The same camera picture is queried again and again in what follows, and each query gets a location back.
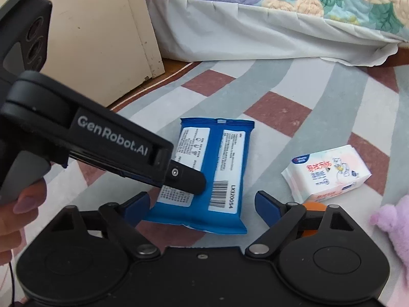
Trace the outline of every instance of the pink and white package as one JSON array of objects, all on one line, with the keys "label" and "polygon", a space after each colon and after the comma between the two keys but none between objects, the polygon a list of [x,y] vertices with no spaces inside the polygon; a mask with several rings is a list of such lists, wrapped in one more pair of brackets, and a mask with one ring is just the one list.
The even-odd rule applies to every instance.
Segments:
[{"label": "pink and white package", "polygon": [[371,176],[351,145],[295,157],[281,174],[298,203],[327,200],[358,188]]}]

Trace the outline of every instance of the wooden floor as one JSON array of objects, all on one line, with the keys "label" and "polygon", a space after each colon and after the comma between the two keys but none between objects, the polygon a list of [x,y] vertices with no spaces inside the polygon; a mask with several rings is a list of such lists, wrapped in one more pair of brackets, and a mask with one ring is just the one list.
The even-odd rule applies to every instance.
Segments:
[{"label": "wooden floor", "polygon": [[174,74],[178,70],[181,70],[184,66],[189,64],[189,62],[176,61],[176,60],[171,60],[171,59],[163,59],[162,62],[163,62],[163,66],[165,68],[165,73],[163,73],[162,75],[160,75],[158,77],[155,77],[153,79],[149,79],[149,80],[143,82],[141,85],[137,86],[133,90],[129,91],[126,95],[122,96],[117,101],[115,101],[114,103],[109,105],[109,108],[115,107],[124,98],[128,98],[128,97],[140,92],[141,90],[144,90],[144,89],[150,87],[151,85],[162,81],[163,79],[171,76],[172,74]]},{"label": "wooden floor", "polygon": [[397,53],[389,56],[380,67],[396,67],[404,64],[409,64],[409,49],[399,48]]}]

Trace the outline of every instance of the pink fingernail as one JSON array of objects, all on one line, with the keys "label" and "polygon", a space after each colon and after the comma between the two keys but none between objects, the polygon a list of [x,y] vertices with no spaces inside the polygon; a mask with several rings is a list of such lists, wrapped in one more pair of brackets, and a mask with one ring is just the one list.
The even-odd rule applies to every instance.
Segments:
[{"label": "pink fingernail", "polygon": [[28,212],[35,208],[37,208],[36,199],[27,196],[16,203],[16,205],[13,207],[13,212],[15,214],[24,214],[25,212]]}]

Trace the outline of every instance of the barcode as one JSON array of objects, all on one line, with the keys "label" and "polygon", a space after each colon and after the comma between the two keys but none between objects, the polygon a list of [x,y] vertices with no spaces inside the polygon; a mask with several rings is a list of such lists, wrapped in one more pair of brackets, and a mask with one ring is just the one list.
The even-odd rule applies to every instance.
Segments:
[{"label": "barcode", "polygon": [[210,206],[224,208],[228,195],[228,181],[213,181],[213,189],[211,190]]}]

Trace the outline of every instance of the blue package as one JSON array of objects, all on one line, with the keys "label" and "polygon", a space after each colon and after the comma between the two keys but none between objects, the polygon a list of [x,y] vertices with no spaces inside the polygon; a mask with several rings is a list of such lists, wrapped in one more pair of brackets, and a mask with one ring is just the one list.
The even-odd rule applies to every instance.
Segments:
[{"label": "blue package", "polygon": [[201,170],[205,191],[192,195],[163,186],[145,220],[217,234],[246,234],[240,220],[243,175],[254,121],[183,118],[173,159]]}]

